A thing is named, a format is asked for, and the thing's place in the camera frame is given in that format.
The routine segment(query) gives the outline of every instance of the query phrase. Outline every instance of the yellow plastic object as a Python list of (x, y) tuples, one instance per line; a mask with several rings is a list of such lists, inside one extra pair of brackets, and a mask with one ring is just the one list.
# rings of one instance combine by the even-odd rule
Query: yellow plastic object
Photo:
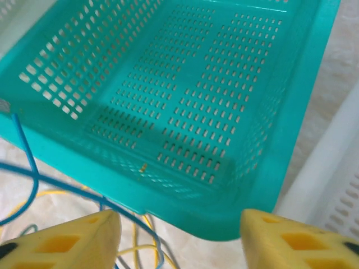
[(359, 243), (258, 210), (244, 210), (242, 243), (249, 269), (358, 269)]
[(120, 239), (118, 214), (101, 211), (0, 246), (1, 269), (112, 269)]

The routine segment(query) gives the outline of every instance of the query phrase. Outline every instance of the teal plastic basket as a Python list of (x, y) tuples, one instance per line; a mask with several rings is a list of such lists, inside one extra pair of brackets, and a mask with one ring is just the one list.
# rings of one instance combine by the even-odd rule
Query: teal plastic basket
[(58, 1), (0, 62), (0, 134), (140, 214), (271, 211), (339, 0)]

